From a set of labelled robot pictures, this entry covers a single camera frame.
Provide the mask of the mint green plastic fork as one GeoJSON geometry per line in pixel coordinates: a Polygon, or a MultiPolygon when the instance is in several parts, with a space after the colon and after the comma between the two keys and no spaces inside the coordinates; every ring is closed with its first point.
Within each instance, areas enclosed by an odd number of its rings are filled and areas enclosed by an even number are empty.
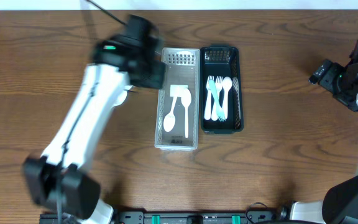
{"type": "Polygon", "coordinates": [[[212,108],[211,117],[214,121],[216,121],[218,119],[220,122],[223,122],[226,120],[225,116],[224,116],[223,109],[219,102],[220,91],[217,90],[217,88],[219,86],[222,87],[222,82],[223,82],[223,77],[220,77],[220,76],[216,77],[215,80],[213,80],[213,79],[208,80],[209,88],[210,88],[212,96],[214,98],[214,105],[212,108]]]}

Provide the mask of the white thick plastic spoon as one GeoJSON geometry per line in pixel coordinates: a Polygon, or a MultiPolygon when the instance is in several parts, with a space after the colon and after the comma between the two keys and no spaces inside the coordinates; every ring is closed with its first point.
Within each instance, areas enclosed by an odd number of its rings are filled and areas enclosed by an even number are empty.
{"type": "Polygon", "coordinates": [[[224,117],[225,117],[225,119],[227,119],[227,117],[228,117],[228,95],[229,95],[229,90],[232,88],[232,80],[230,77],[225,77],[223,79],[222,87],[224,90],[223,111],[224,111],[224,117]]]}

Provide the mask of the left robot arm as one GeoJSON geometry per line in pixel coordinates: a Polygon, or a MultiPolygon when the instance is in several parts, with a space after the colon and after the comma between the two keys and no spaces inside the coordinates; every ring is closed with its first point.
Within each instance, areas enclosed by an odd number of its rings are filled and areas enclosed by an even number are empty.
{"type": "Polygon", "coordinates": [[[89,177],[94,152],[114,111],[131,86],[160,89],[165,64],[161,40],[104,40],[86,65],[80,90],[60,129],[41,156],[23,163],[34,203],[57,213],[57,223],[111,223],[114,209],[89,177]]]}

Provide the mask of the white plastic fork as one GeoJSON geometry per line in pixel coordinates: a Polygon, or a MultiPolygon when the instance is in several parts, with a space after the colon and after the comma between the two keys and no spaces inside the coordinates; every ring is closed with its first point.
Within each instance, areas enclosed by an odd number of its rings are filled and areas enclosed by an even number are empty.
{"type": "Polygon", "coordinates": [[[211,98],[212,98],[212,94],[211,94],[211,89],[209,86],[209,80],[213,80],[213,76],[209,76],[208,80],[206,82],[206,89],[207,89],[207,97],[206,97],[206,104],[205,104],[205,108],[204,108],[204,119],[205,120],[210,120],[211,119],[211,98]]]}
{"type": "Polygon", "coordinates": [[[211,112],[211,118],[213,121],[224,121],[223,116],[220,116],[220,113],[217,111],[216,105],[220,105],[219,97],[220,97],[220,91],[222,90],[222,76],[217,76],[215,80],[215,86],[216,86],[216,93],[217,93],[217,100],[214,100],[214,105],[211,112]]]}

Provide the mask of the white spoon lowest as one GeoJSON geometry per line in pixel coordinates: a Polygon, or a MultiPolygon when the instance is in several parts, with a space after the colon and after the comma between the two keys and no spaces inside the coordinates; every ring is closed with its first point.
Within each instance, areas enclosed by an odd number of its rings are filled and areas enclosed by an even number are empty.
{"type": "Polygon", "coordinates": [[[176,106],[176,103],[177,103],[177,99],[178,99],[177,96],[173,97],[173,101],[172,101],[170,111],[164,117],[163,128],[164,128],[165,132],[170,132],[175,126],[176,119],[175,119],[175,115],[174,115],[174,110],[175,110],[175,106],[176,106]]]}

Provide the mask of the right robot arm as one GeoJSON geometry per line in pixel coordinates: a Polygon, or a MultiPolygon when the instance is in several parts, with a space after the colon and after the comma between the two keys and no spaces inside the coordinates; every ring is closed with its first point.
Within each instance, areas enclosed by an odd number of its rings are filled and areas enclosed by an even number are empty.
{"type": "MultiPolygon", "coordinates": [[[[358,58],[345,67],[325,60],[310,82],[323,86],[358,113],[358,58]]],[[[329,189],[324,200],[295,202],[281,218],[298,223],[358,223],[358,164],[355,176],[329,189]]]]}

